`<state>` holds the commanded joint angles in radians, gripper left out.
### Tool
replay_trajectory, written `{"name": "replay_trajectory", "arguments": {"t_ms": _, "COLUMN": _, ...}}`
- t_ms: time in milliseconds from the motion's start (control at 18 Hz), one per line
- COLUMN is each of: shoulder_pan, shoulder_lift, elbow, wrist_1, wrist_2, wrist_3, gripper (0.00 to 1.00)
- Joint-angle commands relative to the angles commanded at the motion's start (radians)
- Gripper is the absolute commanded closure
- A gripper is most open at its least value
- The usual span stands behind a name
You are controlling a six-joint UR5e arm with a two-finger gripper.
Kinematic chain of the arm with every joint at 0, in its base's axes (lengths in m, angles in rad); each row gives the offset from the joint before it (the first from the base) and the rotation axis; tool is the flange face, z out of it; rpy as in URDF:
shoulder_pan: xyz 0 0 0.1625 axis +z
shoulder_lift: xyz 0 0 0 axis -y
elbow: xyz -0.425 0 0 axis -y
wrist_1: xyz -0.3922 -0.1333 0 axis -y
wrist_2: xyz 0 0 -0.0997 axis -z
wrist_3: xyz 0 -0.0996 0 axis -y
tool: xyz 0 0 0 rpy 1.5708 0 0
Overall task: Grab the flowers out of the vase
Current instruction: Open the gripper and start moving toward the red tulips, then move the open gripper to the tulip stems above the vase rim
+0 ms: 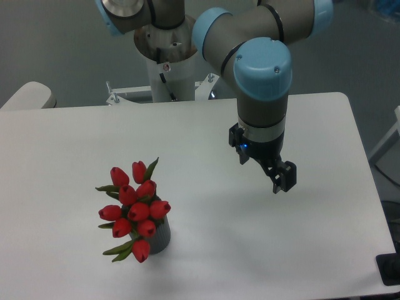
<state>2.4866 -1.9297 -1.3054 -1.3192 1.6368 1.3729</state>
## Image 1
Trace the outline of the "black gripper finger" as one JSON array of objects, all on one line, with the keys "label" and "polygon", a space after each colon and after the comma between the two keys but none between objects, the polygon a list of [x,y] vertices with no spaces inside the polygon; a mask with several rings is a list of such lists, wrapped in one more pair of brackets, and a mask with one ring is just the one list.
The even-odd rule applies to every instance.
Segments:
[{"label": "black gripper finger", "polygon": [[245,144],[242,141],[244,129],[238,123],[229,129],[229,145],[236,150],[239,155],[239,163],[245,164],[249,160],[249,156],[244,152]]},{"label": "black gripper finger", "polygon": [[288,192],[297,183],[297,166],[291,161],[260,160],[262,170],[272,181],[272,192]]}]

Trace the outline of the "black robotic gripper body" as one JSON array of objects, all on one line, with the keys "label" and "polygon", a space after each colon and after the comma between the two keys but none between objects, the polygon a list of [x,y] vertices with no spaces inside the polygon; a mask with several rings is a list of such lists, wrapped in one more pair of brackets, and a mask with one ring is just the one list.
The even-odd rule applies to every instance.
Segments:
[{"label": "black robotic gripper body", "polygon": [[245,164],[250,158],[264,169],[276,169],[281,162],[284,127],[252,127],[238,124],[239,163]]}]

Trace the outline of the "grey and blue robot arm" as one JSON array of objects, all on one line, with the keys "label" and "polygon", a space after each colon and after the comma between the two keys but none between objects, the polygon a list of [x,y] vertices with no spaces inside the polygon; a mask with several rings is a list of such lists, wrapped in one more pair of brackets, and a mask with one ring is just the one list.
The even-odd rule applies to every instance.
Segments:
[{"label": "grey and blue robot arm", "polygon": [[293,71],[288,45],[326,29],[331,1],[258,1],[233,15],[214,7],[193,18],[184,1],[98,1],[112,34],[134,34],[154,102],[195,97],[193,57],[200,55],[235,92],[238,122],[229,145],[241,163],[260,164],[273,191],[290,190],[296,165],[281,159]]}]

